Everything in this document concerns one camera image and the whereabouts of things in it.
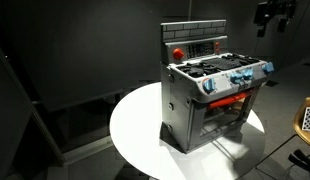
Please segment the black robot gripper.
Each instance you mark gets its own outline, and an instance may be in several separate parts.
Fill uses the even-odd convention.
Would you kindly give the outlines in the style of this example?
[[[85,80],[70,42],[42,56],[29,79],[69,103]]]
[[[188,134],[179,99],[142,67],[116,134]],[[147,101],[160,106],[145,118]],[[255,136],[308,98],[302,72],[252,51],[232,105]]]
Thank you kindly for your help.
[[[264,37],[266,25],[272,18],[283,16],[279,20],[277,31],[283,33],[290,19],[294,17],[298,0],[268,0],[257,6],[254,23],[258,24],[257,37]]]

